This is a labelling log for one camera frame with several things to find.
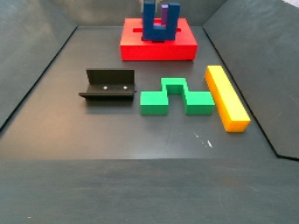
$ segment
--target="green zigzag block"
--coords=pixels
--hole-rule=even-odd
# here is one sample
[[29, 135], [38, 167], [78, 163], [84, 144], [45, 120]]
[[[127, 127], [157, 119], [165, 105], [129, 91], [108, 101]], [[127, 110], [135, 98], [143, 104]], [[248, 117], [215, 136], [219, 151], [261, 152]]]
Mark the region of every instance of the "green zigzag block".
[[185, 115], [209, 115], [212, 113], [215, 102], [211, 92], [189, 91], [184, 78], [161, 78], [161, 91], [141, 92], [141, 115], [167, 115], [168, 95], [181, 95]]

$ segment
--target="black bracket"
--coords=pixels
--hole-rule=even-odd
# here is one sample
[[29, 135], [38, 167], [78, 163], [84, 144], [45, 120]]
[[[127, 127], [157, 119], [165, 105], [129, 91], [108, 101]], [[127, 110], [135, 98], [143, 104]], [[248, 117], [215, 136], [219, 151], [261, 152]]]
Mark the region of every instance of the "black bracket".
[[129, 100], [135, 98], [135, 70], [86, 69], [88, 91], [78, 93], [88, 100]]

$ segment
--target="yellow bar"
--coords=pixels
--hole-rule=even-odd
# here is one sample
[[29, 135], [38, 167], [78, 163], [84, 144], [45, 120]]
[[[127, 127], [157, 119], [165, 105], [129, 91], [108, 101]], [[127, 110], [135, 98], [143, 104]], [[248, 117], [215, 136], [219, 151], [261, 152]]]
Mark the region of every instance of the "yellow bar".
[[205, 81], [227, 132], [243, 132], [249, 124], [248, 113], [221, 66], [208, 66]]

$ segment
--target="red base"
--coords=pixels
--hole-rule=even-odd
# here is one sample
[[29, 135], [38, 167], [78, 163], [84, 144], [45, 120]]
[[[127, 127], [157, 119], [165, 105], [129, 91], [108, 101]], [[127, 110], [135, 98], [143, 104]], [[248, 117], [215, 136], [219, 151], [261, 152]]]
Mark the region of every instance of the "red base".
[[185, 18], [179, 18], [175, 41], [143, 41], [141, 18], [127, 18], [120, 40], [121, 60], [193, 60], [197, 43]]

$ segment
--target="blue block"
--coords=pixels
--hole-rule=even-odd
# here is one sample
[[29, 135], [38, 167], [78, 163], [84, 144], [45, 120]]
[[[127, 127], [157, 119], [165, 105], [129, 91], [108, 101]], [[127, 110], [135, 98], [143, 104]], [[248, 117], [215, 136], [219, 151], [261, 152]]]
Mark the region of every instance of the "blue block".
[[152, 41], [175, 40], [179, 16], [180, 16], [180, 4], [168, 3], [165, 26], [155, 24], [155, 2], [144, 2], [143, 40], [152, 40]]

